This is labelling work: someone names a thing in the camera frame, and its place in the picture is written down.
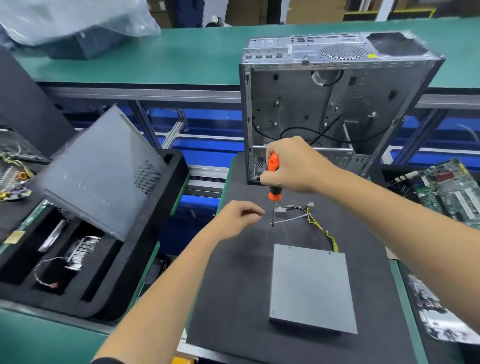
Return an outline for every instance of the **circuit board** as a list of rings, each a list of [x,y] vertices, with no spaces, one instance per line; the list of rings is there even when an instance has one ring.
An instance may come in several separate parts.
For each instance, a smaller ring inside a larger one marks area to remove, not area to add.
[[[480,230],[480,187],[458,159],[409,179],[422,205]]]

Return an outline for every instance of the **clear plastic bag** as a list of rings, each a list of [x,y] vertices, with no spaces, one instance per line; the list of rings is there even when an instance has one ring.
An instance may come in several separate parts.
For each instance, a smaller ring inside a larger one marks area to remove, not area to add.
[[[12,40],[25,46],[94,26],[134,37],[160,34],[146,0],[0,0],[0,24]]]

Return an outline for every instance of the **metal computer frame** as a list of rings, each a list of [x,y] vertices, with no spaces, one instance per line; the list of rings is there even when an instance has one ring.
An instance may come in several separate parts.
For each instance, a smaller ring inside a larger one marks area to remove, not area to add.
[[[240,63],[247,182],[259,182],[266,145],[290,127],[336,139],[313,147],[366,177],[443,62],[410,32],[251,39]],[[317,136],[283,137],[294,135]]]

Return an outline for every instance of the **motherboard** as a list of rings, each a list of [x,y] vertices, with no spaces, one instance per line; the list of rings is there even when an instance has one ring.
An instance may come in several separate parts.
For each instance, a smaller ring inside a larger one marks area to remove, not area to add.
[[[401,176],[389,188],[480,230],[480,187],[456,158]]]

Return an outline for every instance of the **honeycomb mesh vent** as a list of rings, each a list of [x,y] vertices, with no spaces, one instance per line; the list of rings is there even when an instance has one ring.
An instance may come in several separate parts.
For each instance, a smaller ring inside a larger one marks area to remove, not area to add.
[[[161,176],[162,174],[146,160],[133,179],[133,184],[145,195],[150,197]]]
[[[265,170],[265,158],[257,157],[257,169],[255,171],[255,176],[260,176]]]
[[[322,49],[322,54],[330,59],[339,61],[352,61],[367,55],[365,48],[355,44],[331,44]]]

